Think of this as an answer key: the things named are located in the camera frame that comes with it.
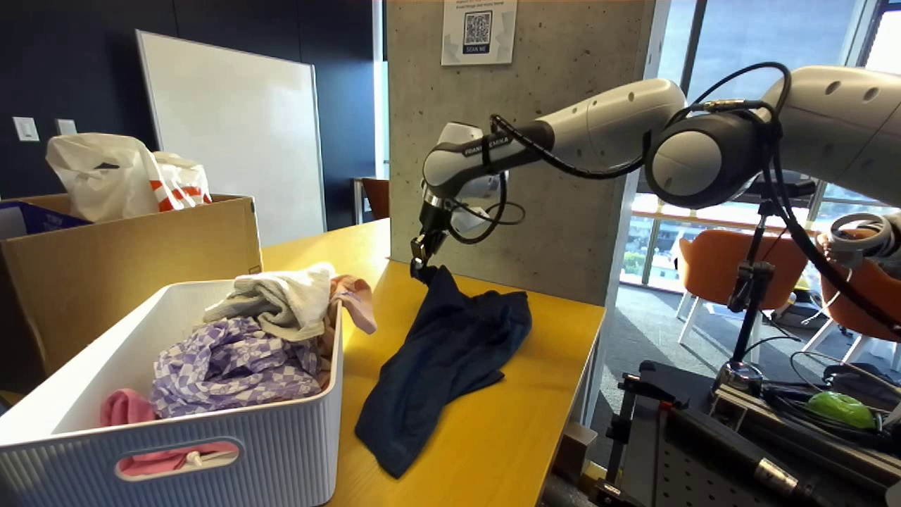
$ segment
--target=white cloth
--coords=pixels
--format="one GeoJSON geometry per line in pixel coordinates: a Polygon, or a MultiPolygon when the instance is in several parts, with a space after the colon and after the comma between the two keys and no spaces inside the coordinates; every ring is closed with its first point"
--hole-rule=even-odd
{"type": "Polygon", "coordinates": [[[265,270],[233,280],[233,290],[206,310],[202,322],[254,317],[265,334],[285,341],[309,341],[324,336],[324,318],[331,297],[331,265],[303,270],[265,270]]]}

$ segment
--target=poster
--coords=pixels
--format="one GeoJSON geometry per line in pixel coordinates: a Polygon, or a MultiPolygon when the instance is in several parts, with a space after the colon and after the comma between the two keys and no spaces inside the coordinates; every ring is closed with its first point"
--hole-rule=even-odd
{"type": "Polygon", "coordinates": [[[446,0],[441,65],[510,65],[516,0],[446,0]]]}

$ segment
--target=whiteboard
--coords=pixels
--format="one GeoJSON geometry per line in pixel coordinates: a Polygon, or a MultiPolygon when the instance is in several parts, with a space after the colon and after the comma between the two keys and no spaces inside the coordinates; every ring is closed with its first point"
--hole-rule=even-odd
{"type": "Polygon", "coordinates": [[[260,246],[324,231],[315,69],[137,31],[164,152],[199,160],[215,194],[247,194],[260,246]]]}

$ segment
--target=black cable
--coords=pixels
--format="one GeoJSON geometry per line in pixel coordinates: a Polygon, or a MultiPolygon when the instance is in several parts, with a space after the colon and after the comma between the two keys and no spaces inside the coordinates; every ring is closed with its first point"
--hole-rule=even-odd
{"type": "Polygon", "coordinates": [[[764,373],[764,367],[759,363],[740,363],[744,370],[752,370],[758,377],[758,384],[764,384],[766,380],[766,373],[764,373]]]}
{"type": "Polygon", "coordinates": [[[807,357],[807,360],[813,360],[813,363],[820,363],[823,370],[826,370],[826,363],[823,363],[817,355],[799,353],[799,349],[788,355],[788,367],[792,367],[795,377],[820,393],[820,386],[810,384],[810,380],[797,370],[797,357],[807,357]]]}
{"type": "Polygon", "coordinates": [[[752,349],[766,346],[766,345],[771,345],[771,341],[795,341],[795,339],[792,339],[792,336],[768,336],[768,339],[755,341],[755,345],[745,346],[744,353],[752,353],[752,349]]]}
{"type": "Polygon", "coordinates": [[[875,450],[883,450],[883,455],[892,455],[892,456],[901,456],[901,443],[881,434],[879,428],[852,428],[852,425],[845,425],[845,422],[833,422],[833,419],[826,419],[820,415],[813,415],[802,401],[797,401],[795,394],[782,394],[781,388],[764,388],[759,398],[766,401],[766,407],[786,417],[786,419],[795,419],[795,422],[807,422],[807,425],[817,425],[827,434],[837,434],[843,441],[851,441],[855,446],[865,446],[865,449],[875,449],[875,450]]]}
{"type": "Polygon", "coordinates": [[[782,74],[782,91],[781,91],[781,100],[775,104],[775,114],[782,114],[786,103],[788,103],[788,91],[792,91],[792,70],[782,65],[782,63],[755,63],[755,65],[745,65],[745,69],[738,69],[736,74],[719,80],[714,86],[710,86],[695,103],[700,104],[706,97],[713,97],[714,91],[720,91],[726,81],[744,77],[744,74],[752,74],[752,70],[764,70],[764,69],[771,69],[776,74],[782,74]]]}
{"type": "Polygon", "coordinates": [[[499,226],[522,226],[522,224],[526,219],[526,205],[507,200],[507,203],[503,203],[503,217],[510,215],[510,208],[516,208],[519,217],[512,217],[512,219],[499,219],[499,226]]]}
{"type": "Polygon", "coordinates": [[[781,234],[768,242],[768,248],[758,256],[758,260],[768,260],[771,252],[781,246],[781,239],[786,236],[788,228],[781,228],[781,234]]]}
{"type": "Polygon", "coordinates": [[[550,152],[545,146],[536,145],[530,135],[524,135],[519,126],[512,126],[503,115],[489,115],[489,126],[495,132],[503,132],[510,139],[516,139],[519,145],[530,146],[540,160],[545,160],[550,166],[560,170],[564,174],[572,174],[572,177],[583,177],[583,181],[613,181],[613,177],[623,177],[627,173],[637,173],[645,166],[645,157],[634,160],[634,165],[624,165],[624,166],[613,166],[609,173],[585,173],[585,170],[576,170],[572,165],[567,165],[564,157],[558,157],[554,152],[550,152]]]}
{"type": "Polygon", "coordinates": [[[826,256],[823,252],[810,242],[810,236],[806,234],[806,228],[797,224],[792,200],[786,194],[786,181],[782,181],[782,165],[781,165],[781,146],[775,146],[775,177],[768,173],[764,173],[766,183],[775,188],[776,200],[781,200],[781,215],[782,224],[792,234],[792,239],[802,248],[802,255],[810,260],[810,265],[820,270],[820,276],[826,276],[843,297],[847,297],[858,310],[865,310],[871,318],[875,318],[879,325],[883,325],[886,329],[892,329],[901,339],[897,322],[883,314],[872,300],[861,297],[826,256]]]}
{"type": "Polygon", "coordinates": [[[489,219],[481,217],[481,219],[488,224],[488,228],[484,228],[481,234],[475,234],[475,236],[461,236],[461,234],[454,228],[454,224],[447,224],[447,231],[451,231],[451,236],[454,236],[455,242],[465,242],[465,246],[484,242],[484,239],[502,226],[503,212],[507,212],[507,177],[499,174],[499,181],[502,181],[502,200],[495,203],[499,215],[492,215],[489,219]]]}

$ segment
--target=concrete pillar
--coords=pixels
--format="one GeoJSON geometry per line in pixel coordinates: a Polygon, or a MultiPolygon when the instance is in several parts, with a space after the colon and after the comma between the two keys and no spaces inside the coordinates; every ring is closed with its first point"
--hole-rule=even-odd
{"type": "MultiPolygon", "coordinates": [[[[524,125],[645,70],[654,0],[519,0],[512,65],[441,69],[441,0],[389,0],[392,256],[412,260],[423,160],[446,122],[524,125]]],[[[433,256],[451,273],[606,303],[624,181],[591,183],[533,165],[510,177],[526,219],[433,256]]]]}

